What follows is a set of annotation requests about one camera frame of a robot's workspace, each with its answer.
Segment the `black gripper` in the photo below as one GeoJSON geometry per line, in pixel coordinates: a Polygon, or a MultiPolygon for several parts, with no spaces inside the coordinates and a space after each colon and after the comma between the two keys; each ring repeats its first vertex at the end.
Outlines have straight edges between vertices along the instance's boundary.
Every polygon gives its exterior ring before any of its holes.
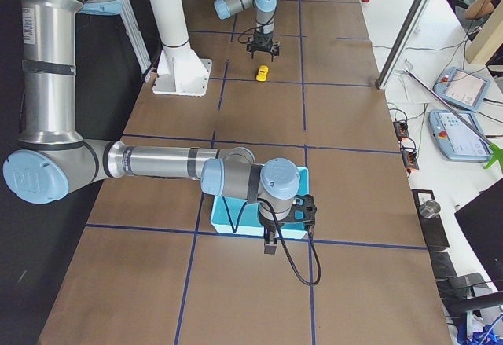
{"type": "Polygon", "coordinates": [[[293,221],[293,213],[290,211],[276,212],[265,207],[259,207],[259,223],[264,231],[264,253],[275,254],[277,250],[277,236],[274,231],[281,228],[285,223],[293,221]]]}
{"type": "Polygon", "coordinates": [[[246,51],[254,58],[255,51],[270,51],[271,60],[274,61],[280,54],[280,43],[273,42],[272,33],[255,32],[252,39],[249,38],[246,42],[246,51]]]}

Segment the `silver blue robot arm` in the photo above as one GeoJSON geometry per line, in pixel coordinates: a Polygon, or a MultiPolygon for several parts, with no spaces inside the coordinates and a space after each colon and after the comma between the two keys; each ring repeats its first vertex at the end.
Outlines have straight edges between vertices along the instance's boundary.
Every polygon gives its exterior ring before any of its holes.
{"type": "Polygon", "coordinates": [[[277,0],[215,0],[214,8],[221,20],[253,8],[255,26],[250,29],[252,36],[246,41],[247,52],[251,55],[264,52],[272,58],[279,55],[280,45],[273,40],[277,0]]]}
{"type": "MultiPolygon", "coordinates": [[[[216,17],[208,0],[185,0],[188,10],[203,12],[202,27],[189,29],[196,51],[214,61],[207,106],[210,112],[224,107],[229,77],[238,70],[252,77],[257,60],[250,58],[229,32],[215,30],[216,17]]],[[[21,71],[21,15],[18,0],[1,0],[1,154],[17,147],[19,105],[23,91],[21,71]]],[[[85,137],[117,140],[130,134],[148,145],[208,144],[217,134],[208,115],[190,109],[184,114],[189,129],[174,123],[175,99],[151,94],[153,107],[145,113],[135,108],[142,77],[132,45],[118,16],[79,15],[76,18],[76,127],[85,137]]],[[[126,201],[119,221],[125,226],[153,224],[152,205],[138,202],[149,186],[160,206],[160,225],[171,229],[192,229],[199,214],[200,189],[188,181],[152,178],[121,179],[109,185],[96,182],[51,204],[29,204],[6,186],[1,188],[1,259],[16,272],[34,268],[55,258],[63,262],[75,250],[99,192],[109,189],[126,201]]]]}

